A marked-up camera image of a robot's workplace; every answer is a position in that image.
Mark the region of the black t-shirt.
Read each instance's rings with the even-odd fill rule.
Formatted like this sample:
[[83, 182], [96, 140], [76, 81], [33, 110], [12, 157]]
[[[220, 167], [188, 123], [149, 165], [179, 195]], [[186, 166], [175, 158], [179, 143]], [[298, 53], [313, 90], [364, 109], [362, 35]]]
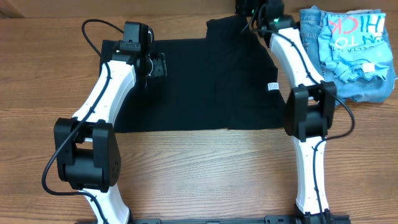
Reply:
[[126, 96], [118, 133], [283, 126], [277, 68], [241, 16], [212, 19], [203, 39], [158, 40], [167, 75]]

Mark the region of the blue denim jeans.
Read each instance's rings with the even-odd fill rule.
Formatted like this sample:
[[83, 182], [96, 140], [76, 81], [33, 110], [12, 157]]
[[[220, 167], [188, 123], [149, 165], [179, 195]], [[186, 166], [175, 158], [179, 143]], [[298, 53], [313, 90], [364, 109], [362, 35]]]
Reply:
[[[361, 14], [361, 13], [379, 13], [379, 9], [362, 9], [356, 11], [349, 11], [346, 13], [337, 14]], [[326, 70], [319, 58], [318, 36], [323, 28], [323, 19], [328, 12], [312, 6], [308, 9], [300, 10], [300, 36], [303, 47], [308, 54], [309, 59], [317, 72], [328, 82], [334, 82], [337, 87], [337, 95], [342, 100], [351, 99], [355, 102], [383, 102], [393, 91], [395, 87], [396, 74], [392, 62], [388, 63], [389, 71], [387, 73], [387, 80], [376, 79], [373, 81], [366, 81], [358, 79], [356, 81], [349, 81], [347, 83], [335, 78], [333, 72]], [[382, 35], [387, 41], [390, 49], [388, 33], [384, 23], [384, 32]]]

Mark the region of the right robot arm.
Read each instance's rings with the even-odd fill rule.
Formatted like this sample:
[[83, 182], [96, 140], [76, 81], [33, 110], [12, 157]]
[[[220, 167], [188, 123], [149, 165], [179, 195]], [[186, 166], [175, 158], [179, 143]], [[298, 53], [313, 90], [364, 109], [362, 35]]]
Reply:
[[324, 152], [331, 128], [336, 86], [312, 65], [300, 38], [300, 26], [284, 14], [282, 1], [236, 1], [235, 13], [249, 17], [243, 32], [256, 32], [276, 56], [291, 91], [284, 111], [284, 129], [291, 136], [297, 165], [295, 213], [266, 217], [266, 223], [338, 223], [325, 192]]

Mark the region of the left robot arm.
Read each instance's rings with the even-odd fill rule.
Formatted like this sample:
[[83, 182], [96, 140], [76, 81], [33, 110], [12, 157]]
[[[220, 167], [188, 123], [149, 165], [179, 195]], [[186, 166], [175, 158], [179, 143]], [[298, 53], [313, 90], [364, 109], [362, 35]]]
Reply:
[[96, 223], [133, 223], [117, 181], [121, 155], [114, 125], [127, 94], [144, 90], [150, 78], [167, 76], [165, 55], [155, 54], [154, 32], [146, 24], [126, 22], [123, 39], [108, 55], [98, 53], [99, 79], [71, 118], [60, 118], [53, 133], [55, 153], [42, 174], [42, 187], [51, 195], [82, 195]]

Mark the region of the light blue printed t-shirt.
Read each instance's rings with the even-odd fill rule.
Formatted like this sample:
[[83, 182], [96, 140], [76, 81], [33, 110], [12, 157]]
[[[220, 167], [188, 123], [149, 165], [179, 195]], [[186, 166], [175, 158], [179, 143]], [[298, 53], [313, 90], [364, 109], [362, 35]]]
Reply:
[[387, 80], [392, 51], [382, 36], [386, 15], [326, 13], [318, 36], [321, 65], [347, 83]]

